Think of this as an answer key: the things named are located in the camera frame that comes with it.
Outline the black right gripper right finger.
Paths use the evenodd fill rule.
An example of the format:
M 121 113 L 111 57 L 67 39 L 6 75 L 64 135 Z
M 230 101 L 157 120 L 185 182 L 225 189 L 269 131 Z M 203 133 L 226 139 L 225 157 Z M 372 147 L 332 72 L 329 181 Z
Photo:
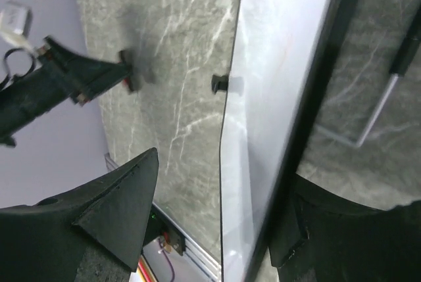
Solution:
M 269 251 L 280 281 L 419 281 L 420 201 L 378 210 L 297 176 Z

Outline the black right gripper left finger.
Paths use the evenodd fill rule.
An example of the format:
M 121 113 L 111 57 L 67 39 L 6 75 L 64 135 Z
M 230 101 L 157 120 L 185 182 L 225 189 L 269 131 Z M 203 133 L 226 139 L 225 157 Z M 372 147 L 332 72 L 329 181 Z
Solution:
M 2 281 L 127 281 L 151 211 L 156 148 L 33 206 L 1 210 Z

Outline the red and black whiteboard eraser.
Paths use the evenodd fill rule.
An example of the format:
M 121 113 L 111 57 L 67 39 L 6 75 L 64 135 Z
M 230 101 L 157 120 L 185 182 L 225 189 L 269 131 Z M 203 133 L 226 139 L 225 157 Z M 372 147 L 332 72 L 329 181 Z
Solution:
M 139 78 L 135 67 L 132 52 L 129 49 L 123 49 L 118 52 L 120 62 L 126 66 L 129 73 L 124 78 L 123 83 L 126 86 L 128 93 L 132 94 L 138 92 L 140 89 Z

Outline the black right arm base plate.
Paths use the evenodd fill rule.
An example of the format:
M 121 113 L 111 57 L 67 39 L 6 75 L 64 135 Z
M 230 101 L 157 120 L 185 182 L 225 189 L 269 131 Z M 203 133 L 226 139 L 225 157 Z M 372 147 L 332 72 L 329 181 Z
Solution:
M 152 204 L 143 246 L 159 237 L 163 238 L 163 245 L 171 246 L 180 256 L 186 251 L 186 236 L 181 229 L 162 210 Z

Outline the small black-framed whiteboard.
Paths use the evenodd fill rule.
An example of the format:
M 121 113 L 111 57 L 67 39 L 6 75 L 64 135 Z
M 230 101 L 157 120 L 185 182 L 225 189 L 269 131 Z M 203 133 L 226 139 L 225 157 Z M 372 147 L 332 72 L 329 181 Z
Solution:
M 239 0 L 220 139 L 222 279 L 250 281 L 301 105 L 328 83 L 358 0 Z

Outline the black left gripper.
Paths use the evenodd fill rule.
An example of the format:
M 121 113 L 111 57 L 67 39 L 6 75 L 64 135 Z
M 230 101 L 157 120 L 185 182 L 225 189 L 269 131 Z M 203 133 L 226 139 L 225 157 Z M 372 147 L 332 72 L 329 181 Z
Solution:
M 43 57 L 51 62 L 70 98 L 84 105 L 128 76 L 128 69 L 120 62 L 93 59 L 67 49 L 51 36 L 44 38 Z M 49 112 L 68 98 L 50 75 L 38 69 L 1 91 L 1 145 L 15 146 L 13 134 Z

